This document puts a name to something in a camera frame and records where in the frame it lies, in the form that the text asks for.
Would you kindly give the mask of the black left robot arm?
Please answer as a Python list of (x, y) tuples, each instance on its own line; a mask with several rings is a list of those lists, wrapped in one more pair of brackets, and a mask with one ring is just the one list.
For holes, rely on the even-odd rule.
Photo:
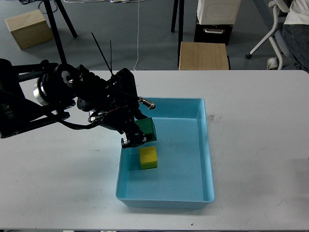
[(102, 126), (122, 135), (122, 148), (138, 147), (157, 139), (141, 105), (155, 108), (138, 96), (134, 75), (126, 68), (104, 80), (82, 65), (0, 61), (1, 138), (58, 122), (73, 130)]

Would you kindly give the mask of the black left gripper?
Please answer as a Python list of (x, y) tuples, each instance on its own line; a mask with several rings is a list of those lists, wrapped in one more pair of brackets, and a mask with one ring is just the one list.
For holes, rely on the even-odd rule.
[(133, 73), (123, 68), (109, 80), (81, 70), (82, 81), (77, 86), (77, 106), (91, 115), (100, 125), (122, 133), (121, 147), (145, 144), (143, 133), (134, 122), (140, 118), (139, 102)]

